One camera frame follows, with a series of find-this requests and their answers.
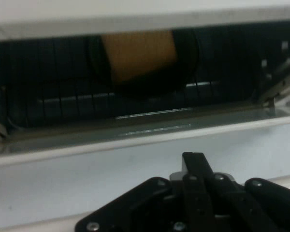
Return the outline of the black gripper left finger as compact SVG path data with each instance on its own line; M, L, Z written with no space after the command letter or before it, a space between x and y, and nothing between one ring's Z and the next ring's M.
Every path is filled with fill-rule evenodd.
M204 154L185 152L182 170L153 177L75 225L76 232L214 232L206 179L213 171Z

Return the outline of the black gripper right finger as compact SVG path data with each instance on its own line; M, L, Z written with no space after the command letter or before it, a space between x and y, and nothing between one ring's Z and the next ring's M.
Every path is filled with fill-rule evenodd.
M194 232L290 232L290 189L252 178L242 186L192 154Z

